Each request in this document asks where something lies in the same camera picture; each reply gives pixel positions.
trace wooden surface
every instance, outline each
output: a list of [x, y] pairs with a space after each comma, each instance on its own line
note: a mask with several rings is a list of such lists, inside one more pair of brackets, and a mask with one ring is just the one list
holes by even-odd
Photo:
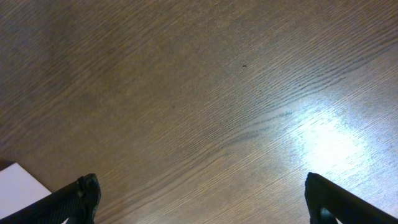
[[398, 1], [0, 3], [0, 157], [96, 223], [308, 223], [318, 172], [398, 216]]

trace wooden table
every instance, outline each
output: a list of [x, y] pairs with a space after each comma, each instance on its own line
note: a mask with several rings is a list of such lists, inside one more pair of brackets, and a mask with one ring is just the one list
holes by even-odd
[[96, 223], [308, 223], [307, 172], [398, 216], [398, 1], [0, 3], [0, 157]]

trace brown wooden tabletop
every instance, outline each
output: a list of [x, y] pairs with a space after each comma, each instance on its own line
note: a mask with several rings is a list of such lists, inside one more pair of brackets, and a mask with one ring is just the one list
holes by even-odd
[[0, 158], [96, 223], [308, 223], [307, 172], [398, 216], [398, 1], [0, 3]]

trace dark wood grain streak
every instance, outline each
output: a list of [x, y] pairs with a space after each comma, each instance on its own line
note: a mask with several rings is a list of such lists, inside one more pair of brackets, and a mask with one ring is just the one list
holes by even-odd
[[398, 215], [398, 2], [4, 1], [0, 158], [96, 223], [308, 223], [307, 172]]

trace black object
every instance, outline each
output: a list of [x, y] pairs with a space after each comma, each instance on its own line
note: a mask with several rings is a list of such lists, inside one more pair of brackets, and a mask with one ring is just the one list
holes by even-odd
[[308, 173], [305, 199], [311, 224], [398, 223], [398, 219], [365, 202], [319, 174]]
[[101, 189], [95, 174], [50, 194], [28, 207], [0, 220], [0, 224], [62, 223], [94, 224], [94, 216], [101, 199]]

